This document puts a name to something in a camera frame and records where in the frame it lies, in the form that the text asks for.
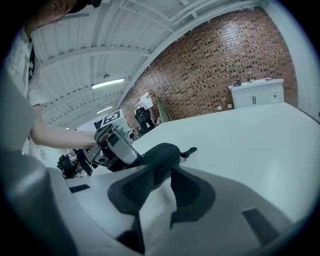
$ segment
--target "black cable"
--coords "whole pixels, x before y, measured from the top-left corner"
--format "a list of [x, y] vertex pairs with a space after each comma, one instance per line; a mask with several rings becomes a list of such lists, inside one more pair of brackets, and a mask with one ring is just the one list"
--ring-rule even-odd
[[180, 156], [182, 158], [186, 158], [187, 159], [192, 153], [194, 153], [196, 151], [197, 151], [197, 148], [196, 147], [192, 147], [189, 150], [187, 150], [186, 152], [180, 153]]

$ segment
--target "cabinet door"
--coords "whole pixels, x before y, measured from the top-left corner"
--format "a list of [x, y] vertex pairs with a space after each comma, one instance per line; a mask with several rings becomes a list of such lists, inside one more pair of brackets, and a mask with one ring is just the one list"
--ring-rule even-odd
[[267, 90], [254, 92], [252, 96], [255, 106], [270, 104], [270, 97]]
[[257, 91], [252, 95], [255, 106], [279, 103], [284, 101], [284, 94], [279, 89]]
[[254, 97], [252, 92], [247, 92], [246, 90], [237, 91], [233, 97], [234, 108], [245, 108], [254, 106]]

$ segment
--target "ceiling beam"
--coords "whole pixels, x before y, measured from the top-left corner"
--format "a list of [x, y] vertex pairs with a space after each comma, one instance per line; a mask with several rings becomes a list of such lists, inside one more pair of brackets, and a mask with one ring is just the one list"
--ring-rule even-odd
[[50, 58], [41, 64], [41, 69], [42, 71], [44, 71], [48, 68], [61, 65], [67, 60], [69, 61], [72, 59], [79, 59], [79, 58], [88, 57], [88, 56], [90, 57], [90, 56], [107, 55], [111, 52], [111, 50], [113, 53], [134, 54], [134, 55], [140, 55], [145, 57], [149, 57], [151, 55], [151, 52], [149, 50], [139, 49], [139, 48], [129, 47], [129, 46], [90, 47], [90, 48], [70, 51], [70, 52], [61, 54], [59, 56]]
[[[120, 85], [122, 85], [122, 88], [123, 88], [123, 85], [124, 84], [127, 84], [130, 82], [130, 79], [129, 78], [125, 78], [123, 82], [119, 83]], [[47, 105], [47, 107], [45, 107], [41, 113], [43, 115], [45, 115], [46, 113], [48, 113], [50, 110], [53, 110], [54, 108], [58, 107], [58, 106], [61, 106], [62, 104], [65, 104], [67, 103], [70, 99], [74, 99], [76, 97], [80, 97], [80, 96], [83, 96], [85, 94], [88, 94], [88, 93], [92, 93], [92, 92], [100, 92], [100, 93], [103, 93], [105, 90], [108, 90], [110, 87], [107, 85], [107, 86], [103, 86], [103, 87], [100, 87], [100, 88], [97, 88], [97, 89], [92, 89], [91, 86], [88, 86], [87, 88], [81, 88], [81, 90], [77, 90], [75, 92], [71, 92], [69, 95], [64, 95], [63, 98], [60, 98], [58, 99], [57, 101], [54, 101], [52, 104], [50, 105]]]
[[178, 13], [176, 14], [178, 17], [181, 16], [183, 13], [185, 13], [186, 11], [192, 9], [193, 7], [197, 6], [198, 4], [201, 4], [202, 2], [205, 2], [207, 0], [198, 0], [193, 2], [192, 4], [188, 4], [185, 5], [185, 8], [183, 8], [182, 10], [178, 11]]
[[166, 15], [164, 15], [161, 11], [158, 11], [157, 9], [149, 6], [148, 4], [145, 4], [143, 2], [139, 2], [137, 0], [127, 0], [128, 2], [131, 2], [133, 4], [139, 5], [143, 8], [148, 9], [149, 11], [159, 15], [160, 17], [162, 17], [163, 19], [167, 20], [168, 22], [172, 22], [173, 20], [175, 20], [177, 18], [177, 16], [172, 16], [171, 18], [167, 17]]
[[216, 8], [212, 11], [209, 11], [208, 13], [199, 16], [197, 19], [194, 19], [192, 22], [187, 23], [184, 27], [176, 31], [176, 34], [170, 35], [165, 41], [163, 41], [150, 55], [150, 57], [140, 66], [140, 68], [137, 70], [135, 75], [132, 77], [131, 82], [128, 83], [127, 87], [123, 91], [123, 95], [118, 101], [117, 109], [120, 107], [121, 102], [126, 97], [127, 93], [131, 89], [131, 87], [134, 85], [134, 83], [137, 81], [137, 79], [141, 76], [141, 74], [146, 70], [146, 68], [154, 61], [154, 59], [162, 52], [164, 51], [170, 44], [172, 44], [175, 40], [179, 39], [190, 31], [191, 29], [195, 28], [196, 26], [209, 21], [213, 19], [214, 17], [234, 12], [236, 10], [242, 10], [246, 8], [254, 8], [257, 6], [261, 6], [261, 3], [259, 0], [248, 0], [248, 1], [242, 1], [242, 2], [236, 2], [231, 3], [225, 6], [221, 6], [219, 8]]
[[192, 13], [192, 16], [193, 16], [194, 19], [198, 18], [198, 15], [197, 15], [197, 13], [195, 11]]
[[196, 11], [198, 11], [198, 10], [200, 10], [200, 9], [206, 7], [206, 6], [209, 6], [209, 5], [211, 5], [211, 4], [215, 3], [215, 2], [218, 2], [218, 1], [219, 1], [219, 0], [209, 0], [209, 1], [206, 1], [205, 3], [197, 6], [196, 8], [192, 8], [191, 11], [188, 11], [188, 12], [187, 12], [185, 15], [183, 15], [180, 19], [181, 19], [181, 20], [184, 20], [184, 19], [185, 19], [186, 17], [188, 17], [189, 15], [192, 15], [192, 16], [193, 16], [193, 14], [194, 14]]
[[172, 34], [175, 34], [175, 32], [169, 26], [163, 24], [162, 22], [156, 20], [155, 18], [149, 17], [148, 15], [142, 13], [141, 11], [137, 11], [137, 10], [134, 10], [131, 8], [123, 7], [123, 6], [120, 6], [119, 8], [122, 10], [128, 11], [128, 12], [140, 15], [150, 21], [153, 21], [154, 23], [158, 24], [159, 26], [163, 27], [164, 29], [169, 30]]
[[187, 6], [189, 4], [188, 0], [180, 0], [180, 2], [184, 5]]
[[118, 103], [120, 96], [121, 96], [121, 94], [119, 94], [119, 93], [117, 93], [117, 95], [113, 95], [113, 94], [106, 95], [106, 96], [101, 97], [95, 101], [91, 101], [88, 103], [82, 103], [79, 106], [75, 106], [73, 108], [73, 110], [70, 110], [70, 112], [63, 114], [58, 119], [51, 121], [51, 124], [53, 124], [53, 125], [57, 125], [59, 123], [66, 124], [69, 121], [73, 120], [75, 117], [80, 118], [85, 112], [91, 112], [91, 111], [97, 112], [97, 111], [102, 110], [104, 107], [113, 106], [114, 109], [116, 110], [116, 106], [117, 106], [117, 103]]

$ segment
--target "white table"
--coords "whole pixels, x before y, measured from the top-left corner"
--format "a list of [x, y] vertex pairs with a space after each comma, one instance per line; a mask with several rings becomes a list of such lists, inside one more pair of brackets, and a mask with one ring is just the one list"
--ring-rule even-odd
[[320, 125], [276, 103], [162, 123], [133, 147], [143, 154], [159, 143], [198, 150], [182, 166], [239, 181], [293, 222], [305, 217], [320, 188]]
[[110, 171], [107, 167], [104, 167], [102, 165], [98, 165], [97, 168], [93, 169], [92, 175], [104, 175], [104, 174], [112, 174], [113, 172]]

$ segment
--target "white cabinet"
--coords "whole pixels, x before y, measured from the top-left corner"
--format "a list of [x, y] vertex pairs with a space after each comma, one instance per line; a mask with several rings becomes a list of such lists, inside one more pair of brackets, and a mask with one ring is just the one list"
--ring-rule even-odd
[[255, 80], [244, 82], [242, 86], [229, 86], [234, 108], [254, 107], [284, 101], [283, 79]]

